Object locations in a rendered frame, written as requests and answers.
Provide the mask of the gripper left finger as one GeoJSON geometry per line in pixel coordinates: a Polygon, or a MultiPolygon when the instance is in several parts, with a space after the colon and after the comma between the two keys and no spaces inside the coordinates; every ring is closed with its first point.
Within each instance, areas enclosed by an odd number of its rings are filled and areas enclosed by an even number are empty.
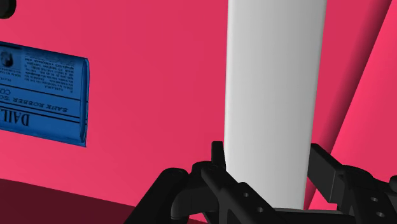
{"type": "Polygon", "coordinates": [[[247,183],[226,171],[221,141],[211,144],[211,160],[192,171],[163,170],[123,224],[187,224],[191,214],[208,224],[288,224],[247,183]]]}

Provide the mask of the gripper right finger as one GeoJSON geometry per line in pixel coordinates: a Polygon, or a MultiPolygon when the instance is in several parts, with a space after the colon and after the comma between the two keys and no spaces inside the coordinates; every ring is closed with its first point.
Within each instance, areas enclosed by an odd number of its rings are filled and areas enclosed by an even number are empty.
{"type": "Polygon", "coordinates": [[[380,181],[312,143],[307,176],[327,202],[356,224],[397,224],[397,175],[380,181]]]}

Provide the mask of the tall white cylinder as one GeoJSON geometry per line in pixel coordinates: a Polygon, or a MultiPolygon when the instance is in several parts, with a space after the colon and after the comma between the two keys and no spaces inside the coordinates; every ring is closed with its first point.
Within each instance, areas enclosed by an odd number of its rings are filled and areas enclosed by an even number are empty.
{"type": "Polygon", "coordinates": [[[302,209],[327,0],[228,0],[226,170],[302,209]]]}

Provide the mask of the blue folded newspaper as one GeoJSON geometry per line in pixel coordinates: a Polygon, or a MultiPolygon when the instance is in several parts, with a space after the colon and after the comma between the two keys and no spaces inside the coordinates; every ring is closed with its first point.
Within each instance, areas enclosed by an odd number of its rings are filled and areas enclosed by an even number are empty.
{"type": "Polygon", "coordinates": [[[86,58],[0,41],[0,129],[85,146],[86,58]]]}

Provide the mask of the black round object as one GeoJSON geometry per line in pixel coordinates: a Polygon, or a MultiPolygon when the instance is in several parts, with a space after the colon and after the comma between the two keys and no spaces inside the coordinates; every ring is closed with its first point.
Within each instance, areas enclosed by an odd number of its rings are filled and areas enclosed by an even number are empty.
{"type": "Polygon", "coordinates": [[[16,10],[17,0],[0,0],[0,19],[10,18],[16,10]]]}

